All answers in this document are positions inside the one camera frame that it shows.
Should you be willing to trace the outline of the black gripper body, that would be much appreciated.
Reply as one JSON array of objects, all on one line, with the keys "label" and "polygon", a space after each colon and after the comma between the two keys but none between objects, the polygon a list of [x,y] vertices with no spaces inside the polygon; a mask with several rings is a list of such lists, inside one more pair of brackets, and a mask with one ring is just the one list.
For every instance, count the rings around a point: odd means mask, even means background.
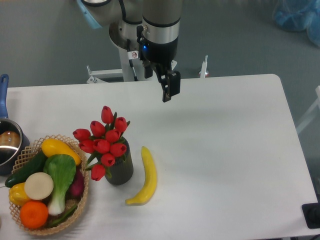
[{"label": "black gripper body", "polygon": [[154,43],[144,37],[138,40],[139,59],[173,69],[172,61],[177,54],[178,38],[168,43]]}]

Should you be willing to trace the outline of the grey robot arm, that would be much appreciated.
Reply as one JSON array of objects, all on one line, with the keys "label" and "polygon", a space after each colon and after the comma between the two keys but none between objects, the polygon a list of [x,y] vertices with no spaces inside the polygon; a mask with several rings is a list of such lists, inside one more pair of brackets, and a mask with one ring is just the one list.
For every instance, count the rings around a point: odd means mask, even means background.
[{"label": "grey robot arm", "polygon": [[93,29],[109,28],[125,82],[157,79],[163,102],[180,93],[181,74],[173,62],[181,0],[78,0],[77,4]]}]

